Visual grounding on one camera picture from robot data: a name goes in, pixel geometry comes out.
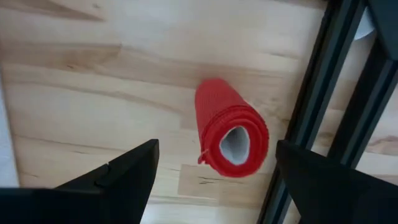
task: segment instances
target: wood grain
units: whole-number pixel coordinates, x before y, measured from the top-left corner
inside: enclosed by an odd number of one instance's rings
[[[324,9],[321,0],[0,0],[21,184],[55,187],[158,138],[143,223],[254,223]],[[315,152],[327,153],[373,41],[351,45]],[[269,155],[252,176],[197,164],[194,94],[210,77],[227,80],[268,125]],[[397,94],[358,165],[395,184]],[[292,204],[285,223],[298,220]]]

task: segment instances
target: metal profile bar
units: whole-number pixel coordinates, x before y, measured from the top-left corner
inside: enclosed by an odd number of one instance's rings
[[[355,168],[398,81],[398,62],[377,39],[349,101],[328,157]]]
[[[330,1],[285,139],[310,149],[360,22],[361,0]],[[276,167],[257,224],[282,223],[291,198]]]

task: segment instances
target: rolled mat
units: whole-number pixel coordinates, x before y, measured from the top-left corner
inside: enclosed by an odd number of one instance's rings
[[[195,93],[201,154],[221,175],[244,177],[257,171],[268,151],[268,129],[261,116],[228,83],[205,80]]]

